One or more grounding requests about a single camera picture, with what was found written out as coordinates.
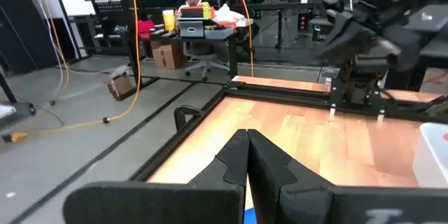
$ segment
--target blue object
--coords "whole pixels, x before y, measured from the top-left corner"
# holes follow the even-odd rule
[[[257,224],[254,208],[247,209],[244,212],[244,224]]]

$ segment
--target wooden table surface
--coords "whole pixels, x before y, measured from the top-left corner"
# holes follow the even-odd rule
[[[291,80],[234,80],[326,91]],[[397,99],[427,102],[436,94],[391,91]],[[203,170],[238,129],[256,129],[297,161],[340,186],[418,187],[412,171],[420,122],[336,113],[226,97],[148,182],[187,183]],[[246,208],[252,206],[250,190]]]

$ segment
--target black aluminum frame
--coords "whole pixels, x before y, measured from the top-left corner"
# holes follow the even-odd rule
[[[332,81],[332,88],[338,82]],[[190,106],[180,106],[174,112],[176,122],[176,133],[147,160],[128,180],[145,181],[164,163],[164,161],[193,133],[201,122],[212,112],[216,106],[225,98],[234,97],[240,99],[252,99],[261,102],[272,102],[294,106],[305,106],[315,109],[330,110],[334,102],[334,94],[312,90],[299,90],[287,87],[274,87],[268,85],[256,85],[239,81],[230,81],[224,85],[215,96],[212,97],[201,109]],[[388,99],[380,99],[386,104]],[[385,117],[402,120],[445,123],[448,122],[448,114],[443,113],[435,117],[429,117],[425,111],[414,108],[425,103],[397,100],[395,105],[385,106]],[[359,106],[341,106],[337,112],[355,113],[364,116],[378,116],[379,110],[365,109]]]

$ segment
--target white plastic bag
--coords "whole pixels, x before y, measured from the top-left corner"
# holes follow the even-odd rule
[[[217,22],[239,22],[245,20],[245,17],[239,13],[231,11],[229,6],[224,3],[223,7],[221,7],[214,18]]]

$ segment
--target white container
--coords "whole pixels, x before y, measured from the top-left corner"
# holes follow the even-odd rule
[[[414,156],[414,175],[422,188],[448,188],[448,125],[424,123]]]

